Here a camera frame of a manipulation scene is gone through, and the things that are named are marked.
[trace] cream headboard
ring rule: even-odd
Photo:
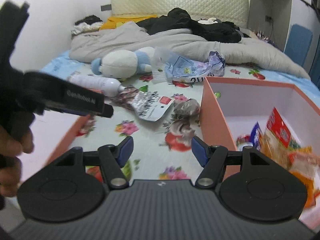
[[[175,7],[186,10],[194,20],[216,17],[246,28],[249,0],[111,0],[112,15],[167,15]]]

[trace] blue and white plush toy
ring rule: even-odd
[[[91,62],[91,70],[95,75],[126,79],[135,74],[151,72],[151,58],[155,53],[152,47],[144,47],[135,52],[117,50],[96,58]]]

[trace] small bottle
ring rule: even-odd
[[[125,89],[120,81],[114,78],[73,75],[69,78],[69,82],[87,89],[101,90],[109,98],[115,98]]]

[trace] black jacket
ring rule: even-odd
[[[191,29],[192,34],[201,36],[207,41],[220,41],[224,43],[237,43],[241,35],[230,26],[230,23],[200,24],[192,20],[186,10],[174,8],[168,16],[150,18],[137,23],[147,30],[150,35],[172,29]]]

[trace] blue bedsheet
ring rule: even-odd
[[[83,65],[84,63],[70,59],[69,51],[66,51],[57,58],[53,59],[40,71],[62,79],[66,79],[74,71],[78,70]],[[310,80],[305,78],[297,78],[286,73],[269,70],[260,70],[260,73],[266,77],[266,80],[295,84],[318,107],[320,107],[320,91]]]

